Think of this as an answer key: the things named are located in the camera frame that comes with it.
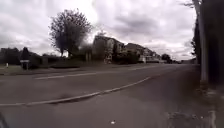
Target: building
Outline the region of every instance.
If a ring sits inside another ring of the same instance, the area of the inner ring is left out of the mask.
[[[105,63],[111,63],[115,45],[116,52],[118,54],[122,53],[124,44],[120,41],[106,36],[96,36],[93,42],[93,55],[95,55],[98,60],[103,60]]]

